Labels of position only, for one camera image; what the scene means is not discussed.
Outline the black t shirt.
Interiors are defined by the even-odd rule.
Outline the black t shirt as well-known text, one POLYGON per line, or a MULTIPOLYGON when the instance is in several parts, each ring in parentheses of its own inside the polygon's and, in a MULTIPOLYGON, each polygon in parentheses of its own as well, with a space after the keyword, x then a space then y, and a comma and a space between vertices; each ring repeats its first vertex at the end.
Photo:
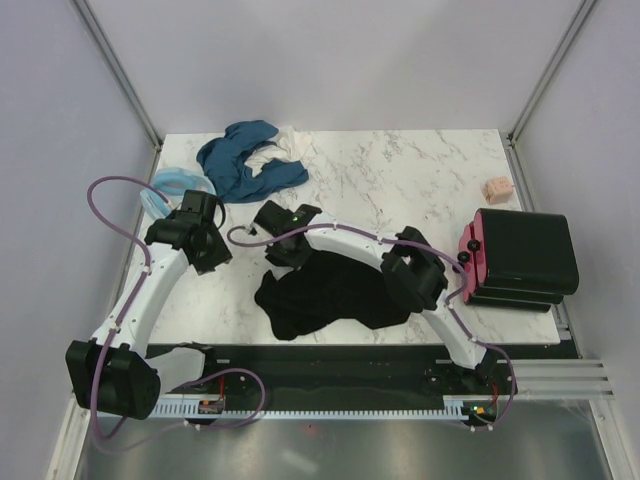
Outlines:
POLYGON ((268 271, 254 295, 279 340, 291 341, 342 319, 371 329, 401 325, 410 312, 389 295, 382 273, 356 260, 316 252, 297 270, 268 271))

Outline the black and pink drawer box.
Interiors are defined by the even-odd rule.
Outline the black and pink drawer box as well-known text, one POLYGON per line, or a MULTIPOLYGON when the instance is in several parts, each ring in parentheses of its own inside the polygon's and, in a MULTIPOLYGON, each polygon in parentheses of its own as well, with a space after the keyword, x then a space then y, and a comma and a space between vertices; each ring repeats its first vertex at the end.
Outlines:
POLYGON ((457 259, 467 274, 467 305, 545 313, 579 287, 560 214, 481 208, 464 228, 457 259))

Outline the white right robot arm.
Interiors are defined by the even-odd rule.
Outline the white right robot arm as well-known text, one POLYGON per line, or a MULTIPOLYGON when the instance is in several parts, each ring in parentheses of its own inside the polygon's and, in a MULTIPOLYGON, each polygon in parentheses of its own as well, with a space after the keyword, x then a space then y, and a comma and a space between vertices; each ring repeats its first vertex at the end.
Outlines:
POLYGON ((413 227, 391 238, 339 222, 316 208, 296 212, 278 207, 258 213, 254 224, 276 241, 267 258, 300 267, 312 253, 329 252, 367 265, 382 275, 387 292, 400 307, 420 314, 446 346, 467 392, 483 392, 494 381, 496 355, 478 339, 455 310, 444 260, 413 227))

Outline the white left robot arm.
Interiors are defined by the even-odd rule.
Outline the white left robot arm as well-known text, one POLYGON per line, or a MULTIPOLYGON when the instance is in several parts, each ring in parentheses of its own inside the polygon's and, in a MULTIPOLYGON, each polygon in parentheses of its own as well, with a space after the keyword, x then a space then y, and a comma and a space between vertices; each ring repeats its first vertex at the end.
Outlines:
POLYGON ((135 278, 107 319, 89 340, 72 341, 65 354, 76 400, 93 416, 143 420, 162 394, 184 384, 208 393, 219 382, 218 367, 193 346, 147 356, 156 321, 180 278, 231 260, 217 226, 203 215, 174 212, 148 228, 144 247, 135 278))

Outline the blue t shirt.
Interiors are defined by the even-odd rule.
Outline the blue t shirt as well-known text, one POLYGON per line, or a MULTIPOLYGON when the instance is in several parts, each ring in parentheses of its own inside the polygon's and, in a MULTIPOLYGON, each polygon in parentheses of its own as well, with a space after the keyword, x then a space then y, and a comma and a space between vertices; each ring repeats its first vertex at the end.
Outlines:
POLYGON ((291 128, 264 121, 242 121, 204 144, 196 161, 227 204, 253 203, 309 180, 304 144, 291 128))

